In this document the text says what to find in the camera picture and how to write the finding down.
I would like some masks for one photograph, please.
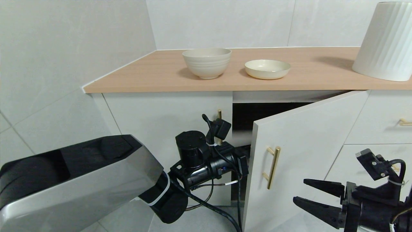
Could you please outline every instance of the open cabinet door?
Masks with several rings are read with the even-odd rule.
[[[255,121],[245,232],[271,231],[301,212],[294,196],[314,199],[318,190],[303,184],[303,179],[324,180],[368,95],[369,91],[352,91]],[[268,147],[280,148],[277,158]],[[277,162],[268,189],[273,159]]]

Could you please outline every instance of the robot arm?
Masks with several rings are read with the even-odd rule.
[[[298,196],[293,202],[334,228],[344,228],[345,232],[356,232],[359,226],[377,232],[412,232],[412,191],[405,202],[399,201],[405,162],[387,161],[369,149],[357,153],[356,157],[373,180],[388,177],[388,182],[377,188],[347,182],[345,188],[338,182],[305,179],[305,184],[339,197],[342,208]],[[395,163],[401,163],[399,176],[392,169]]]
[[[207,122],[209,137],[225,139],[230,123]],[[188,196],[194,197],[191,189],[233,169],[248,174],[242,150],[212,141],[199,131],[176,136],[180,161],[168,174],[132,135],[102,137],[6,163],[0,170],[0,232],[78,232],[137,196],[164,223],[173,223],[186,210]]]

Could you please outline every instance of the white vase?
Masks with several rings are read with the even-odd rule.
[[[407,81],[412,75],[412,2],[380,2],[352,69],[374,78]]]

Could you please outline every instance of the ceramic bowl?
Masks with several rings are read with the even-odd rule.
[[[182,53],[187,68],[202,79],[214,79],[229,65],[232,51],[225,48],[201,48]]]
[[[272,59],[257,59],[246,62],[245,70],[254,78],[274,80],[286,76],[290,64]]]

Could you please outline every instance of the drawer handle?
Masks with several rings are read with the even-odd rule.
[[[220,118],[220,119],[222,119],[222,110],[221,109],[218,109],[218,118]],[[223,140],[221,140],[221,139],[217,139],[217,144],[218,145],[222,145],[222,142],[223,142]]]
[[[399,119],[399,125],[401,126],[407,126],[407,125],[412,125],[411,122],[406,121],[404,118]]]
[[[266,173],[262,173],[262,175],[267,180],[267,189],[270,189],[270,186],[272,185],[273,174],[275,173],[276,164],[278,163],[279,155],[281,153],[281,148],[276,147],[275,150],[273,150],[272,148],[268,147],[266,150],[273,155],[272,166],[270,167],[269,176]]]

